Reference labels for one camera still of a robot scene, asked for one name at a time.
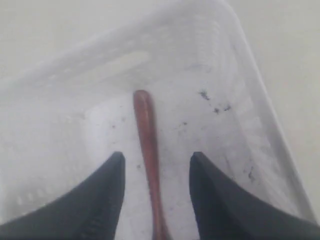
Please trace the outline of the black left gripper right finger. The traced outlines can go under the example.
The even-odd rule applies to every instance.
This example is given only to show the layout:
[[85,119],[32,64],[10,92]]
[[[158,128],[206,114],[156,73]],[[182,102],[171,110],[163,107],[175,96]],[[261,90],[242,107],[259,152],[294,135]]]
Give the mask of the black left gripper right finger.
[[318,240],[320,227],[260,200],[202,152],[189,167],[189,194],[202,240]]

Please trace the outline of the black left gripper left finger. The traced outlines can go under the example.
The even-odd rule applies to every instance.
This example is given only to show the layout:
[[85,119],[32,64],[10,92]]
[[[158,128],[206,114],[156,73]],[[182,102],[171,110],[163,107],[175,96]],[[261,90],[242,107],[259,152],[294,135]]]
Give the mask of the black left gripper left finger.
[[125,195],[125,157],[114,152],[68,193],[1,225],[2,240],[113,240]]

